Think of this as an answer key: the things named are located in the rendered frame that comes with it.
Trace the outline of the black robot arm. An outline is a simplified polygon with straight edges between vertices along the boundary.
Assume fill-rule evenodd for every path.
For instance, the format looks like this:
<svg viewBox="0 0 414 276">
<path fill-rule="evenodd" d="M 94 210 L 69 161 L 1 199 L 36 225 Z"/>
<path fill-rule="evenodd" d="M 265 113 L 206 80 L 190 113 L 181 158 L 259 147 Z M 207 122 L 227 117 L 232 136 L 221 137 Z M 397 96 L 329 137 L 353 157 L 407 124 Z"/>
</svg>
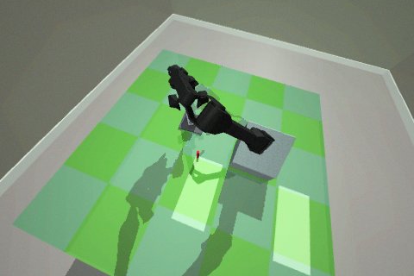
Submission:
<svg viewBox="0 0 414 276">
<path fill-rule="evenodd" d="M 169 76 L 171 76 L 168 82 L 178 93 L 179 103 L 185 107 L 189 120 L 201 131 L 213 135 L 221 133 L 231 135 L 236 139 L 244 141 L 248 145 L 249 151 L 259 155 L 274 141 L 264 130 L 255 127 L 247 129 L 240 123 L 232 120 L 226 108 L 214 97 L 199 94 L 195 91 L 195 86 L 199 85 L 199 83 L 194 77 L 189 76 L 183 67 L 172 65 L 167 70 Z M 206 104 L 196 118 L 191 105 L 198 96 L 208 97 L 211 101 Z"/>
</svg>

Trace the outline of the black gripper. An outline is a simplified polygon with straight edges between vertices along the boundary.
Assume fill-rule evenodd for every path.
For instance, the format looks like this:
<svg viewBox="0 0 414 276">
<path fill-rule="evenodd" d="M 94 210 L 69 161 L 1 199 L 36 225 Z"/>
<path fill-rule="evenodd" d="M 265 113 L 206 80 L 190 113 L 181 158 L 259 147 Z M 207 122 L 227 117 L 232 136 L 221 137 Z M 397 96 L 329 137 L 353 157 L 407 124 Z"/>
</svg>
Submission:
<svg viewBox="0 0 414 276">
<path fill-rule="evenodd" d="M 206 95 L 208 95 L 207 94 L 207 91 L 199 91 L 198 93 L 199 94 L 206 94 Z M 197 108 L 199 108 L 201 105 L 209 102 L 209 98 L 208 97 L 200 97 L 200 96 L 198 96 L 196 99 L 198 100 Z M 179 101 L 178 100 L 179 100 L 179 98 L 177 97 L 176 94 L 169 95 L 168 96 L 169 106 L 171 108 L 176 108 L 176 109 L 180 110 L 180 106 L 179 106 Z"/>
</svg>

